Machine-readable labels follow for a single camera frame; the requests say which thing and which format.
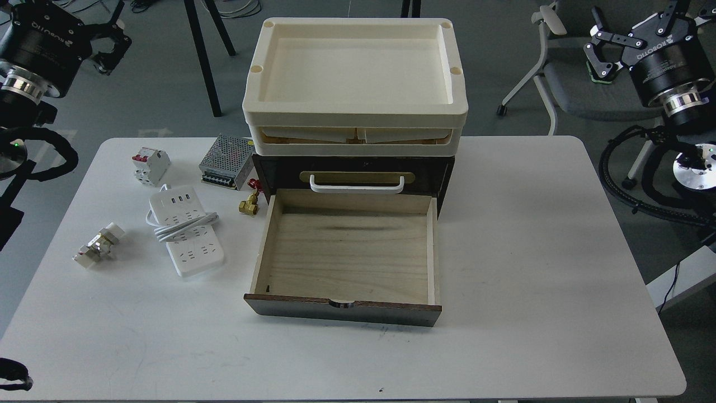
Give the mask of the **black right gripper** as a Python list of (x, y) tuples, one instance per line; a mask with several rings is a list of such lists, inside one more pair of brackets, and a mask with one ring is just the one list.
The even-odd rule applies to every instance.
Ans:
[(584, 46), (588, 61), (599, 77), (610, 80), (629, 68), (644, 107), (656, 107), (665, 92), (678, 87), (705, 89), (713, 82), (714, 71), (696, 32), (714, 21), (715, 1), (701, 1), (695, 16), (688, 16), (690, 3), (668, 1), (661, 13), (632, 26), (629, 34), (613, 33), (601, 8), (593, 7), (595, 25)]

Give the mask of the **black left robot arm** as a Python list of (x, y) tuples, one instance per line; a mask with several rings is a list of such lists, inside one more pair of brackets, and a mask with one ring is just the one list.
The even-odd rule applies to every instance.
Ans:
[[(86, 59), (105, 76), (117, 67), (132, 44), (118, 23), (123, 8), (124, 3), (118, 2), (108, 22), (85, 25), (54, 1), (2, 2), (2, 12), (10, 17), (1, 44), (2, 179), (11, 179), (2, 194), (3, 245), (23, 218), (12, 203), (25, 182), (55, 179), (77, 167), (77, 151), (47, 128), (57, 110), (44, 98), (64, 97)], [(34, 171), (27, 140), (53, 146), (64, 163)]]

